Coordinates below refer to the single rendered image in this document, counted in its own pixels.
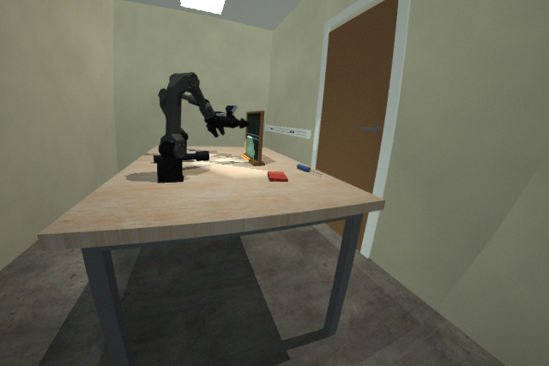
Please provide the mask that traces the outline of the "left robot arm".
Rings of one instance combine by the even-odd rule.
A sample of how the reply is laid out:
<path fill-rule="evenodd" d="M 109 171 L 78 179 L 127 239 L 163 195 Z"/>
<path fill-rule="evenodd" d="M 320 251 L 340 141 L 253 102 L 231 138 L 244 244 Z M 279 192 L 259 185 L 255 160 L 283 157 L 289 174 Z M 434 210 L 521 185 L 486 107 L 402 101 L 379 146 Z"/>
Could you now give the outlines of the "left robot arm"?
<path fill-rule="evenodd" d="M 160 89 L 159 91 L 159 98 L 160 98 L 160 107 L 162 109 L 162 111 L 164 112 L 165 116 L 166 116 L 166 90 L 165 88 L 162 88 Z M 195 98 L 192 97 L 192 94 L 191 95 L 186 95 L 186 94 L 183 94 L 182 95 L 182 99 L 186 99 L 188 100 L 188 102 L 190 104 L 193 104 L 193 105 L 197 105 L 199 106 L 199 104 L 196 102 Z M 162 103 L 161 103 L 162 102 Z M 221 112 L 221 111 L 215 111 L 216 112 L 216 116 L 225 116 L 225 112 Z M 181 136 L 184 138 L 185 140 L 185 146 L 187 148 L 187 140 L 189 138 L 188 134 L 184 132 L 184 130 L 181 128 Z"/>

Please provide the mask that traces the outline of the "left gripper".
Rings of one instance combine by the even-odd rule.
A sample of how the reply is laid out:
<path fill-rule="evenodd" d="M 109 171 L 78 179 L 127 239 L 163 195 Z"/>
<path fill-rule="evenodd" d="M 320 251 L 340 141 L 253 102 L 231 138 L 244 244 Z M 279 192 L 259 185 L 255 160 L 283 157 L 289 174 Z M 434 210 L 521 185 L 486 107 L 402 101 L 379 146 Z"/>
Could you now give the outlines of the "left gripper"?
<path fill-rule="evenodd" d="M 215 138 L 218 137 L 218 133 L 217 133 L 217 131 L 216 131 L 215 128 L 211 127 L 211 126 L 208 125 L 208 124 L 207 124 L 206 126 L 207 126 L 207 128 L 208 128 L 207 130 L 210 131 L 210 132 L 214 135 Z M 217 128 L 217 129 L 220 131 L 220 133 L 221 133 L 222 135 L 225 134 L 224 127 L 219 127 L 219 128 Z"/>

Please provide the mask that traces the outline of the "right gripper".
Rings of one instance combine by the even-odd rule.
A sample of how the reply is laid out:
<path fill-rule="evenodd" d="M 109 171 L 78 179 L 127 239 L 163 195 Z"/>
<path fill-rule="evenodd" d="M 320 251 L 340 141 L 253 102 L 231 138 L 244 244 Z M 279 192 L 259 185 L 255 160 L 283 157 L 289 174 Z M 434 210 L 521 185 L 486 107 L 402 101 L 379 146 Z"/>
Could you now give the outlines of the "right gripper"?
<path fill-rule="evenodd" d="M 227 128 L 236 128 L 239 126 L 240 129 L 243 129 L 244 127 L 249 126 L 249 123 L 246 122 L 243 118 L 241 118 L 240 121 L 237 118 L 235 118 L 235 116 L 229 117 L 229 119 L 230 119 L 230 124 Z"/>

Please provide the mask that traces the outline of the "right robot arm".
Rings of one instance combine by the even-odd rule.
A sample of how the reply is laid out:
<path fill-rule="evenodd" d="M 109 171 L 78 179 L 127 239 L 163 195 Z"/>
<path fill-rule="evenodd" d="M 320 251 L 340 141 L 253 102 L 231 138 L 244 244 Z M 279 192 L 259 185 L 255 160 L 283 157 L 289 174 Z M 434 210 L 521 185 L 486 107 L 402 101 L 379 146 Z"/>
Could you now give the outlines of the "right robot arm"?
<path fill-rule="evenodd" d="M 226 107 L 226 116 L 216 116 L 210 103 L 206 102 L 194 72 L 175 73 L 170 76 L 166 90 L 166 134 L 160 138 L 157 161 L 158 183 L 179 183 L 184 181 L 182 159 L 186 154 L 185 140 L 181 136 L 182 94 L 191 93 L 200 105 L 204 121 L 214 128 L 228 127 L 229 117 L 237 110 L 236 105 Z M 193 90 L 191 90 L 193 89 Z M 171 142 L 173 141 L 173 142 Z"/>

